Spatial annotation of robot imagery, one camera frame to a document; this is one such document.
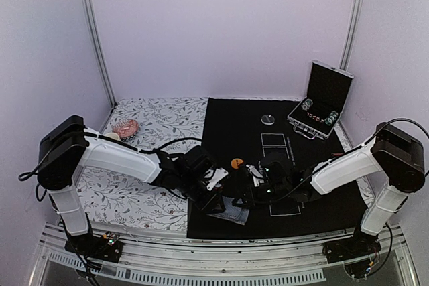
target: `orange object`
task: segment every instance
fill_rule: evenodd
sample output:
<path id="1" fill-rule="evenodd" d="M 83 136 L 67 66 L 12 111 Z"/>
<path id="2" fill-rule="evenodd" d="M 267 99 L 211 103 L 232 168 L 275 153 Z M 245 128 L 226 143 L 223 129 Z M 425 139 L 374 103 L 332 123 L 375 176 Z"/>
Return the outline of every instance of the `orange object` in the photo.
<path id="1" fill-rule="evenodd" d="M 233 167 L 233 169 L 238 170 L 240 165 L 242 165 L 243 163 L 244 161 L 242 159 L 234 159 L 231 161 L 231 167 Z"/>

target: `metal frame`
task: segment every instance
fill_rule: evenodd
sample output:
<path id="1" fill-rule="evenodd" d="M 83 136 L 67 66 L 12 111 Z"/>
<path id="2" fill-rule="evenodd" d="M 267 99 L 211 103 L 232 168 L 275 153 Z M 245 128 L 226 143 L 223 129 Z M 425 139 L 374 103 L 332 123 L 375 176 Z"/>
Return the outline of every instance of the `metal frame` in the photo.
<path id="1" fill-rule="evenodd" d="M 82 2 L 85 10 L 86 20 L 88 21 L 91 40 L 93 41 L 93 47 L 94 47 L 95 56 L 97 59 L 97 64 L 99 66 L 101 80 L 103 82 L 103 86 L 104 86 L 107 98 L 109 100 L 109 104 L 111 105 L 112 108 L 114 108 L 117 105 L 117 101 L 115 98 L 115 93 L 113 92 L 113 87 L 109 78 L 109 74 L 107 73 L 107 67 L 106 67 L 103 51 L 101 49 L 99 33 L 97 31 L 97 25 L 95 23 L 93 1 L 82 0 Z"/>
<path id="2" fill-rule="evenodd" d="M 82 2 L 83 2 L 83 7 L 85 9 L 86 20 L 88 21 L 91 40 L 93 41 L 93 47 L 95 51 L 95 56 L 97 58 L 97 64 L 99 65 L 101 80 L 103 82 L 103 86 L 104 86 L 107 98 L 109 100 L 109 104 L 111 105 L 112 108 L 114 108 L 117 105 L 117 101 L 115 98 L 115 94 L 113 92 L 113 86 L 111 84 L 109 74 L 107 72 L 106 62 L 101 48 L 101 42 L 97 31 L 96 21 L 95 21 L 93 2 L 92 0 L 82 0 Z M 339 68 L 341 70 L 346 70 L 349 65 L 351 50 L 353 47 L 353 42 L 355 40 L 357 22 L 359 20 L 359 16 L 361 13 L 362 2 L 363 0 L 353 0 L 353 9 L 352 9 L 352 14 L 350 18 L 350 24 L 347 31 L 346 42 L 344 45 L 343 54 L 341 56 L 341 61 L 339 65 Z"/>
<path id="3" fill-rule="evenodd" d="M 339 68 L 342 70 L 346 70 L 347 67 L 349 66 L 351 51 L 353 48 L 353 42 L 355 40 L 357 22 L 361 14 L 362 2 L 363 0 L 353 0 L 353 9 L 352 9 L 351 18 L 350 18 L 349 29 L 347 31 L 346 42 L 344 44 L 343 54 L 341 56 L 341 61 L 339 66 Z"/>
<path id="4" fill-rule="evenodd" d="M 109 124 L 110 118 L 112 117 L 113 111 L 115 111 L 115 108 L 112 108 L 109 112 L 109 115 L 107 116 L 107 118 L 105 119 L 105 121 L 103 122 L 103 124 L 100 127 L 99 132 L 100 133 L 104 133 L 107 125 Z"/>
<path id="5" fill-rule="evenodd" d="M 94 223 L 94 233 L 102 234 L 106 225 Z M 103 262 L 100 275 L 123 281 L 142 282 L 144 285 L 246 285 L 246 281 L 265 281 L 265 285 L 281 285 L 279 278 L 313 274 L 343 262 L 328 264 L 322 255 L 322 244 L 330 240 L 346 238 L 353 229 L 343 232 L 278 238 L 273 240 L 190 240 L 174 232 L 159 232 L 130 228 L 123 234 L 119 226 L 108 225 L 112 232 L 122 233 L 123 255 L 118 264 Z M 398 269 L 405 286 L 418 286 L 406 241 L 398 225 L 393 229 L 393 254 L 399 262 Z M 379 235 L 382 253 L 390 244 L 390 234 L 384 229 Z M 64 229 L 47 224 L 38 247 L 38 260 L 29 285 L 39 286 L 48 261 L 82 270 L 77 256 L 64 250 Z M 344 263 L 360 261 L 366 257 Z M 161 283 L 162 279 L 174 279 L 178 283 Z M 284 285 L 307 285 L 301 280 Z"/>

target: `aluminum case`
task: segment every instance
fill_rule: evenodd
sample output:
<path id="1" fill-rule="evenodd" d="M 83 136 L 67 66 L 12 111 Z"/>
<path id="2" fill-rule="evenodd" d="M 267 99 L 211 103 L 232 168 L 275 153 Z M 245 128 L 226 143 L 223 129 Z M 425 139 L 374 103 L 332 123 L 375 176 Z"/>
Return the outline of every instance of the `aluminum case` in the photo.
<path id="1" fill-rule="evenodd" d="M 307 139 L 328 139 L 344 110 L 346 99 L 354 76 L 344 70 L 329 66 L 328 64 L 314 60 L 310 80 L 308 82 L 307 96 L 287 116 L 287 121 L 294 126 L 294 131 Z M 320 117 L 327 117 L 333 110 L 339 113 L 333 125 L 315 121 L 307 116 L 301 109 L 301 104 L 310 98 L 313 101 L 312 108 L 317 106 L 322 111 Z"/>

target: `floral tablecloth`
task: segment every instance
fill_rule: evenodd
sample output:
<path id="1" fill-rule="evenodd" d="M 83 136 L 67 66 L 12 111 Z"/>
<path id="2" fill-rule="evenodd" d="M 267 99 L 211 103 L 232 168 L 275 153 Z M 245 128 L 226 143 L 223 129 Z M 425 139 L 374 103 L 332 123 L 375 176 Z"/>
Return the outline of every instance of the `floral tablecloth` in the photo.
<path id="1" fill-rule="evenodd" d="M 162 98 L 122 100 L 114 110 L 105 133 L 123 119 L 135 119 L 140 131 L 129 142 L 152 149 L 179 137 L 202 137 L 207 98 Z M 345 150 L 349 142 L 341 127 L 335 131 Z M 186 152 L 195 141 L 183 141 L 165 149 Z M 358 185 L 364 201 L 370 205 L 373 193 L 365 179 Z M 91 220 L 135 228 L 186 232 L 187 201 L 163 188 L 141 183 L 123 174 L 87 167 L 78 183 L 78 194 Z"/>

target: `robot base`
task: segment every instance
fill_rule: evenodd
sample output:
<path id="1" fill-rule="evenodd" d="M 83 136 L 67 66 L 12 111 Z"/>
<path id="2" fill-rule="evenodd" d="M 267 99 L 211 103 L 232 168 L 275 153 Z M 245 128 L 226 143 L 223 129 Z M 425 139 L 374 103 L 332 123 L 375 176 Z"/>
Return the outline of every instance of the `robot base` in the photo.
<path id="1" fill-rule="evenodd" d="M 357 238 L 356 236 L 326 242 L 323 245 L 323 254 L 328 259 L 328 263 L 375 254 L 380 250 L 381 246 L 377 240 L 368 241 L 365 237 Z"/>
<path id="2" fill-rule="evenodd" d="M 110 261 L 112 263 L 118 263 L 119 259 L 122 255 L 122 248 L 123 243 L 120 241 L 115 242 L 115 244 L 109 244 L 109 241 L 107 239 L 104 239 L 103 237 L 93 237 L 93 246 L 90 252 L 88 249 L 79 249 L 76 247 L 73 247 L 71 243 L 68 241 L 66 242 L 66 246 L 64 249 L 66 251 L 70 251 L 71 253 L 75 253 L 75 249 L 78 251 L 78 253 L 82 256 L 88 256 L 89 258 L 94 259 L 100 259 L 102 261 Z"/>

